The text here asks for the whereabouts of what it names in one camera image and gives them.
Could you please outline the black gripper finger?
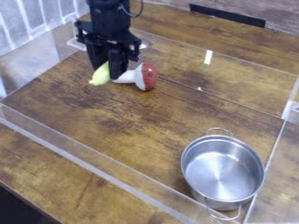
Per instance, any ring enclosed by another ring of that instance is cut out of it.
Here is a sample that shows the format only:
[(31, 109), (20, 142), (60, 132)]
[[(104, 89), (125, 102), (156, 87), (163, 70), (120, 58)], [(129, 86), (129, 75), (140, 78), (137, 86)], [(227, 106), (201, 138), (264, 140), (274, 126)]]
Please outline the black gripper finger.
[(95, 70), (108, 61), (108, 45), (87, 44), (88, 58)]
[(112, 80), (116, 80), (127, 71), (127, 64), (127, 53), (121, 49), (112, 48), (108, 52), (108, 69)]

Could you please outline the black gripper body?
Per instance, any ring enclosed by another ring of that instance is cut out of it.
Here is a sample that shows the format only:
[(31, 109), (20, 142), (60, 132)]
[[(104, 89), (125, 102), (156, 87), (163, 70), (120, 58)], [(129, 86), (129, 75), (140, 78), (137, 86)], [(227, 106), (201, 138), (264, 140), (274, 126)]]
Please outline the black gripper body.
[(125, 52), (127, 58), (139, 60), (139, 46), (141, 40), (131, 33), (131, 17), (123, 7), (91, 7), (89, 21), (77, 20), (77, 41), (84, 45), (108, 45), (108, 50), (119, 46)]

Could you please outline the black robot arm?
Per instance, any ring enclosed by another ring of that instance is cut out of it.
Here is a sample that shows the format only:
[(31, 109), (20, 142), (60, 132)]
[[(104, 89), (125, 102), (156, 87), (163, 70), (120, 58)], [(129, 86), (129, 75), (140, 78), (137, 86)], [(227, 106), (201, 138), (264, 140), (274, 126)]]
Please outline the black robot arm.
[(127, 71), (128, 61), (139, 60), (141, 39), (131, 31), (129, 0), (87, 0), (89, 21), (77, 20), (76, 39), (85, 45), (91, 65), (97, 70), (108, 63), (109, 79)]

